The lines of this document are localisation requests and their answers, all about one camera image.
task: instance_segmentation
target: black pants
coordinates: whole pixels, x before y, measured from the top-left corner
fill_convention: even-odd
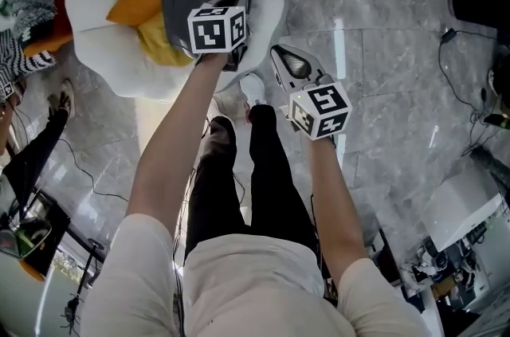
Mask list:
[[[297,242],[317,251],[308,212],[292,183],[287,156],[277,133],[277,117],[268,105],[249,113],[252,174],[252,225],[245,225],[233,178],[236,138],[230,121],[214,118],[198,164],[188,206],[185,258],[201,241],[230,233],[263,235]]]
[[[452,0],[455,17],[465,22],[510,30],[508,0]]]
[[[57,141],[61,137],[68,113],[64,109],[56,111],[43,130],[30,144],[15,155],[3,174],[9,180],[16,194],[20,211],[26,206],[30,193],[35,186],[41,171],[48,161]]]

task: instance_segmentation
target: sleeve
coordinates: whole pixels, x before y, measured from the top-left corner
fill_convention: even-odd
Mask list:
[[[100,276],[85,298],[82,337],[175,336],[173,242],[147,215],[120,224]]]
[[[338,292],[338,310],[358,337],[430,334],[418,310],[397,294],[370,259],[347,268]]]

